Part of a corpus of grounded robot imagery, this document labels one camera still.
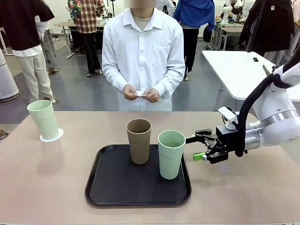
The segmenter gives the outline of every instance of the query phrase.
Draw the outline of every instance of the shirt pocket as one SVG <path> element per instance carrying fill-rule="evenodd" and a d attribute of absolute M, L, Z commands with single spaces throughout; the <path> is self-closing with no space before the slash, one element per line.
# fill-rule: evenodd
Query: shirt pocket
<path fill-rule="evenodd" d="M 155 67 L 167 67 L 169 48 L 154 45 L 152 50 L 152 65 Z"/>

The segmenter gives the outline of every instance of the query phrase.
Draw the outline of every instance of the shirt collar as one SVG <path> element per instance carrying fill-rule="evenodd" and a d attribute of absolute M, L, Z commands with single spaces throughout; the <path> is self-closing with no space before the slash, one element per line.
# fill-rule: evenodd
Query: shirt collar
<path fill-rule="evenodd" d="M 126 25 L 132 25 L 133 27 L 135 26 L 135 21 L 133 20 L 133 16 L 131 13 L 131 10 L 128 9 L 125 12 L 125 15 L 123 17 L 123 26 Z M 159 11 L 158 9 L 154 9 L 152 18 L 150 23 L 147 25 L 147 27 L 149 28 L 149 30 L 151 30 L 153 27 L 158 28 L 158 29 L 163 29 L 163 22 L 162 22 L 162 18 L 159 16 Z"/>

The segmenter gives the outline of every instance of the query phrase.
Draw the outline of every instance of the plaid shirt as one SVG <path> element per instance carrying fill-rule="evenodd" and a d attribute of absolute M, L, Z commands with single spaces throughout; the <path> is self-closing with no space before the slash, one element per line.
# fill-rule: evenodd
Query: plaid shirt
<path fill-rule="evenodd" d="M 104 11 L 102 0 L 81 0 L 81 13 L 76 16 L 75 24 L 80 33 L 90 34 L 97 31 L 97 16 Z"/>

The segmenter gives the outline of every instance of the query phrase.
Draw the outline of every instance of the plastic cup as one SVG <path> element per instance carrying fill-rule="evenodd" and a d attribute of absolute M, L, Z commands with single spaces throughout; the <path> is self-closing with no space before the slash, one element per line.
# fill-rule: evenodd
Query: plastic cup
<path fill-rule="evenodd" d="M 127 135 L 131 159 L 141 165 L 149 159 L 151 124 L 147 120 L 136 119 L 127 124 Z"/>
<path fill-rule="evenodd" d="M 163 178 L 172 180 L 178 176 L 185 143 L 185 136 L 175 130 L 158 136 L 159 171 Z"/>
<path fill-rule="evenodd" d="M 48 100 L 39 100 L 27 106 L 32 119 L 44 140 L 52 140 L 59 136 L 58 126 L 52 106 Z"/>

